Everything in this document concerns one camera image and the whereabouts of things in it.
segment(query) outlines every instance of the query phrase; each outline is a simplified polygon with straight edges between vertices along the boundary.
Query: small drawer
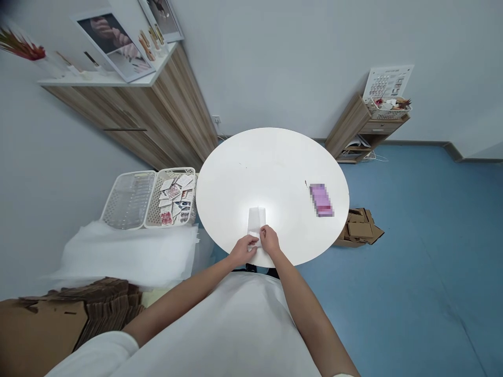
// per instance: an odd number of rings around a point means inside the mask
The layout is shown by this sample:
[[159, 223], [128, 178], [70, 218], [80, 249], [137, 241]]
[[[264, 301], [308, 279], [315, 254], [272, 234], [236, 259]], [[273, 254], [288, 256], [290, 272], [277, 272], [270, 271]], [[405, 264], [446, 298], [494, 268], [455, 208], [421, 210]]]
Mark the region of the small drawer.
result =
[[369, 122], [363, 126], [361, 134], [392, 134], [402, 123]]

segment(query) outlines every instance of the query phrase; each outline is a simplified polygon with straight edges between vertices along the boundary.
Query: white round table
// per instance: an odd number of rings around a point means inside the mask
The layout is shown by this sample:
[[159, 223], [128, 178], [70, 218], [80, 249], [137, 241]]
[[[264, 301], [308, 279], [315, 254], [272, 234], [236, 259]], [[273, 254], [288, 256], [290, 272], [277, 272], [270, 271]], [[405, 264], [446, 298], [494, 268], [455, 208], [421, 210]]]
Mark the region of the white round table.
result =
[[[317, 217], [309, 185], [324, 183], [333, 217]], [[221, 143], [204, 162], [196, 189], [201, 222], [230, 253], [247, 234], [251, 207], [266, 209], [293, 265], [316, 258], [342, 231], [349, 210], [346, 178], [339, 164], [316, 141], [282, 128], [256, 128]], [[262, 248], [251, 260], [274, 267]]]

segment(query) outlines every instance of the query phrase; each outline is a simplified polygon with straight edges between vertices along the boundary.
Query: vase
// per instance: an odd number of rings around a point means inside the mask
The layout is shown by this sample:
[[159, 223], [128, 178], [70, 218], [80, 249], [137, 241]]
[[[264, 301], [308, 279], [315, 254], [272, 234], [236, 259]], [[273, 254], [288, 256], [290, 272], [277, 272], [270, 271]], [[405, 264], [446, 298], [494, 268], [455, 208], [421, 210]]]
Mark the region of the vase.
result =
[[55, 79], [64, 77], [63, 72], [57, 66], [52, 64], [49, 59], [47, 59], [47, 57], [43, 59], [33, 60], [33, 63]]

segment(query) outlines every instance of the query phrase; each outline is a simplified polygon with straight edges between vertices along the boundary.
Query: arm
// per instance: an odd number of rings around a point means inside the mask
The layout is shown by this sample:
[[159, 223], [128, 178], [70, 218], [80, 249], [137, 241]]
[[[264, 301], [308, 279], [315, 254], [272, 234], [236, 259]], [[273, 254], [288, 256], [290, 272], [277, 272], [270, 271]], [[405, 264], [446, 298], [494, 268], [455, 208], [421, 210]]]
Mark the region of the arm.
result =
[[257, 247], [249, 252], [248, 245], [254, 245], [257, 241], [258, 238], [250, 235], [238, 240], [227, 258], [178, 284], [140, 313], [123, 331], [135, 338], [139, 347], [145, 345], [206, 298], [229, 272], [249, 262], [257, 252]]
[[281, 251], [276, 232], [265, 225], [261, 229], [260, 239], [278, 271], [293, 322], [321, 376], [347, 373], [360, 377], [316, 296]]

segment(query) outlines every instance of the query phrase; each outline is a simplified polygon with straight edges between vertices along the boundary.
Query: white basket on shelf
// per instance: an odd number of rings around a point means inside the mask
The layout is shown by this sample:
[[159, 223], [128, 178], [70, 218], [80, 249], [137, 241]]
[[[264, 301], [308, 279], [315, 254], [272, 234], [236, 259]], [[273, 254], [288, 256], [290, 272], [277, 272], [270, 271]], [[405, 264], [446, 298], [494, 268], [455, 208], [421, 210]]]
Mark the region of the white basket on shelf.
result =
[[[161, 208], [159, 208], [159, 196], [161, 194], [162, 184], [171, 178], [176, 178], [180, 175], [190, 175], [194, 181], [194, 188], [192, 189], [192, 200], [184, 201], [190, 202], [190, 215], [187, 221], [181, 222], [181, 216], [178, 215], [175, 222], [171, 225], [161, 224]], [[152, 193], [150, 195], [150, 200], [148, 203], [147, 215], [145, 216], [145, 221], [143, 226], [145, 228], [159, 228], [159, 227], [173, 227], [187, 224], [194, 224], [196, 216], [196, 206], [195, 206], [195, 189], [197, 186], [197, 176], [195, 175], [194, 168], [172, 168], [172, 169], [162, 169], [159, 170], [156, 177], [156, 182]]]
[[382, 98], [384, 101], [388, 99], [396, 99], [396, 97], [372, 97], [371, 101], [368, 102], [367, 107], [370, 112], [372, 119], [401, 119], [402, 116], [407, 114], [412, 110], [411, 106], [407, 106], [407, 109], [404, 110], [381, 110], [376, 105], [376, 100]]
[[142, 227], [156, 180], [153, 170], [124, 173], [117, 177], [100, 220], [115, 229]]

